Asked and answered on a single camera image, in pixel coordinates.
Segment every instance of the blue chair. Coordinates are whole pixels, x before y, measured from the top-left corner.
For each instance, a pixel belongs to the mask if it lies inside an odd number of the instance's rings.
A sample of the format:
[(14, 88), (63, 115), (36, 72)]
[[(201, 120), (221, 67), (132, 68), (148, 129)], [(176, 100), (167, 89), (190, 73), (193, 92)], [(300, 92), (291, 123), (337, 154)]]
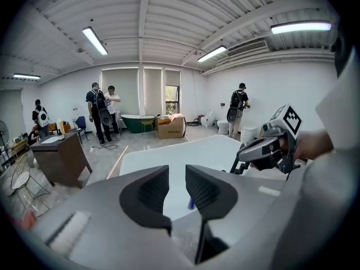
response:
[(78, 135), (79, 135), (79, 139), (80, 139), (80, 143), (82, 144), (83, 141), (81, 140), (81, 132), (85, 133), (86, 136), (86, 140), (89, 141), (88, 136), (86, 135), (86, 120), (84, 116), (80, 116), (79, 118), (77, 118), (76, 122), (77, 126), (79, 127), (79, 129), (77, 130)]

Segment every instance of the small table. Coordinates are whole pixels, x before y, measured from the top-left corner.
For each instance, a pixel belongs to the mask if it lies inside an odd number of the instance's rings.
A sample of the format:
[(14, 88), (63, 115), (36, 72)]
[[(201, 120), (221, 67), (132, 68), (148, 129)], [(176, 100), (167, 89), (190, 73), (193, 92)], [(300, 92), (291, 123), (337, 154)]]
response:
[(27, 145), (28, 145), (27, 139), (21, 140), (20, 142), (14, 144), (13, 146), (10, 147), (12, 154), (16, 155), (17, 158), (17, 153), (19, 153), (22, 149), (26, 148)]
[(64, 140), (52, 143), (43, 143), (54, 136), (48, 136), (31, 145), (34, 157), (40, 169), (50, 183), (56, 182), (66, 186), (82, 188), (78, 181), (81, 172), (85, 167), (92, 173), (83, 149), (79, 143), (76, 133), (65, 133)]

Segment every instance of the man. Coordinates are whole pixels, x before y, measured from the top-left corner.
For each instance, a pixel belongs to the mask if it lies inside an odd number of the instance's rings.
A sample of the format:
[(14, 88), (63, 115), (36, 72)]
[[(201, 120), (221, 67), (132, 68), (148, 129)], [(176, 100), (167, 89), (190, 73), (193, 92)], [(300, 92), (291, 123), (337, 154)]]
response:
[(243, 112), (244, 108), (246, 108), (248, 106), (249, 98), (248, 98), (248, 95), (244, 92), (245, 89), (246, 89), (245, 84), (240, 83), (238, 86), (238, 90), (234, 91), (231, 96), (230, 107), (237, 108), (237, 115), (236, 115), (235, 121), (229, 123), (229, 134), (228, 135), (230, 138), (232, 138), (233, 131), (234, 131), (235, 132), (234, 139), (236, 139), (237, 131), (239, 129), (239, 125), (240, 125), (241, 118), (242, 118), (242, 112)]
[(99, 111), (96, 106), (96, 95), (98, 94), (98, 92), (101, 92), (101, 90), (99, 90), (99, 84), (97, 84), (96, 82), (92, 83), (91, 87), (92, 90), (86, 94), (86, 102), (88, 102), (88, 110), (89, 110), (89, 120), (90, 122), (94, 121), (95, 123), (96, 133), (97, 133), (97, 137), (99, 138), (100, 144), (101, 145), (105, 144), (104, 136), (102, 135), (101, 124), (105, 132), (106, 139), (108, 140), (109, 143), (112, 143), (110, 137), (110, 128), (101, 121), (99, 116)]
[(107, 91), (108, 92), (105, 94), (105, 98), (109, 101), (109, 103), (107, 104), (107, 109), (108, 109), (109, 113), (111, 114), (112, 127), (114, 127), (114, 132), (116, 134), (115, 137), (119, 138), (120, 137), (120, 132), (119, 132), (118, 124), (116, 123), (115, 103), (121, 102), (121, 100), (120, 100), (120, 97), (115, 94), (115, 87), (114, 86), (109, 86), (107, 88)]
[(39, 122), (38, 122), (38, 116), (39, 116), (40, 111), (44, 111), (47, 114), (45, 108), (41, 106), (40, 100), (37, 99), (35, 101), (35, 110), (33, 111), (33, 120), (34, 120), (34, 123), (38, 126), (40, 138), (44, 139), (45, 137), (49, 136), (49, 125), (40, 127)]

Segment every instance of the human hand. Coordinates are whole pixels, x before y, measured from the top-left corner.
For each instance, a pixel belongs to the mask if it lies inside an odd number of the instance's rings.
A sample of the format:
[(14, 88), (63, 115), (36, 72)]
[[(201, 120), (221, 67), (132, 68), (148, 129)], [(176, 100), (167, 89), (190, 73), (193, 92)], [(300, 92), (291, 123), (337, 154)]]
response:
[[(282, 150), (288, 150), (285, 139), (281, 138), (279, 142)], [(300, 132), (296, 145), (296, 151), (293, 155), (294, 160), (299, 158), (314, 160), (316, 157), (330, 152), (334, 148), (329, 134), (324, 130), (319, 132)]]

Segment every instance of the wire chair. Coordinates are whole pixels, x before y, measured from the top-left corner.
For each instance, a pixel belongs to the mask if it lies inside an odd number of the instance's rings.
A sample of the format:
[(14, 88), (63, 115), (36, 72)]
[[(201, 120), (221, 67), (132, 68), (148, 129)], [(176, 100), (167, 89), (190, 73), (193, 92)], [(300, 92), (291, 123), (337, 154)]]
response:
[[(38, 193), (36, 193), (35, 191), (35, 194), (31, 192), (31, 190), (28, 188), (28, 182), (30, 181), (30, 179), (32, 179), (37, 185), (39, 185), (39, 187), (37, 187), (35, 190), (37, 190), (38, 188), (41, 188), (43, 190), (40, 190)], [(30, 203), (29, 207), (26, 207), (25, 204), (23, 203), (20, 195), (19, 195), (19, 190), (20, 189), (26, 189), (27, 192), (29, 193), (30, 197), (32, 198), (32, 202), (30, 202), (28, 200), (28, 202)], [(30, 175), (30, 166), (28, 164), (28, 155), (27, 154), (24, 154), (18, 164), (16, 165), (16, 168), (12, 174), (12, 177), (11, 177), (11, 189), (12, 190), (15, 190), (15, 193), (17, 194), (20, 202), (22, 203), (24, 209), (25, 209), (25, 212), (31, 207), (33, 206), (34, 202), (35, 202), (35, 199), (37, 199), (38, 197), (40, 196), (43, 196), (43, 195), (50, 195), (50, 192), (47, 191), (43, 186), (41, 186), (39, 184), (39, 182), (37, 182), (34, 177), (32, 177)], [(38, 201), (39, 203), (43, 204), (47, 210), (44, 212), (48, 212), (49, 211), (49, 207), (41, 202), (41, 201)]]
[(155, 116), (154, 115), (144, 115), (144, 116), (141, 116), (139, 119), (142, 124), (141, 137), (144, 138), (143, 134), (146, 132), (146, 126), (150, 126), (151, 131), (154, 131)]

